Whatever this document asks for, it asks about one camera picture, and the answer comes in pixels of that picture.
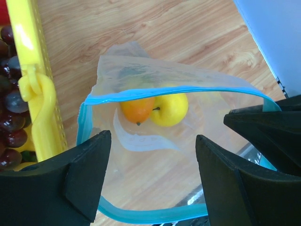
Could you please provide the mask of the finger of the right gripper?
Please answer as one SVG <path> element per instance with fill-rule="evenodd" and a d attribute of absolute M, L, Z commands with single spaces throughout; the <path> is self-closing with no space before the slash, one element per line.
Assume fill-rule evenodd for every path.
<path fill-rule="evenodd" d="M 260 165 L 271 170 L 301 174 L 301 97 L 277 101 L 279 112 L 261 105 L 231 110 L 223 123 L 248 140 L 261 154 Z"/>

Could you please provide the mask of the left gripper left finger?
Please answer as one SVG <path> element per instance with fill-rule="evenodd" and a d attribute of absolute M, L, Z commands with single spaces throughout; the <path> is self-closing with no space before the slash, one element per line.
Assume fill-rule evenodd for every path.
<path fill-rule="evenodd" d="M 104 130 L 21 171 L 0 174 L 3 226 L 88 226 L 94 222 L 111 149 Z"/>

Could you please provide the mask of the mango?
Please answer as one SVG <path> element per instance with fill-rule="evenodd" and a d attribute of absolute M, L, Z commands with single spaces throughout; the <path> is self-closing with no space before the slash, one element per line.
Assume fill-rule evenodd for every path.
<path fill-rule="evenodd" d="M 155 97 L 120 102 L 120 108 L 125 118 L 138 126 L 145 122 L 155 104 Z"/>

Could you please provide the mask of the yellow plastic basket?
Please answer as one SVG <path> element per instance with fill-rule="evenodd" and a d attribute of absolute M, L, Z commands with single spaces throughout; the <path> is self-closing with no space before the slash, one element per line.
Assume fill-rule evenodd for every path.
<path fill-rule="evenodd" d="M 22 77 L 20 93 L 32 118 L 32 141 L 38 161 L 67 150 L 67 141 L 35 0 L 6 2 Z"/>

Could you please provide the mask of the purple grapes bunch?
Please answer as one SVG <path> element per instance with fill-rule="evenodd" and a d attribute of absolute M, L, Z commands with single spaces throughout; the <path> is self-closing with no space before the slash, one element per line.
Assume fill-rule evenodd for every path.
<path fill-rule="evenodd" d="M 13 30 L 0 30 L 0 170 L 11 170 L 23 162 L 22 147 L 27 143 L 26 128 L 31 124 L 29 107 L 21 97 L 22 77 Z"/>

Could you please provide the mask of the clear zip top bag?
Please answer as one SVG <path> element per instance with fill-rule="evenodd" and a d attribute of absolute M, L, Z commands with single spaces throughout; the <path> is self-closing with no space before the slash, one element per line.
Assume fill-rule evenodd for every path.
<path fill-rule="evenodd" d="M 140 126 L 129 122 L 120 102 L 185 93 L 185 118 L 161 127 L 151 116 Z M 111 132 L 111 153 L 98 210 L 123 223 L 163 224 L 204 216 L 196 158 L 196 137 L 204 135 L 238 153 L 246 140 L 223 118 L 231 110 L 261 105 L 280 107 L 249 82 L 191 65 L 151 58 L 136 42 L 110 47 L 100 56 L 97 82 L 78 115 L 77 143 L 102 130 Z"/>

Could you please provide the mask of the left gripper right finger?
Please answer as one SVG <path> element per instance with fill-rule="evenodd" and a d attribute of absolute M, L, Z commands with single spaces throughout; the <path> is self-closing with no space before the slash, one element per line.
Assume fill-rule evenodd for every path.
<path fill-rule="evenodd" d="M 196 158 L 212 226 L 299 226 L 301 178 L 267 169 L 196 137 Z"/>

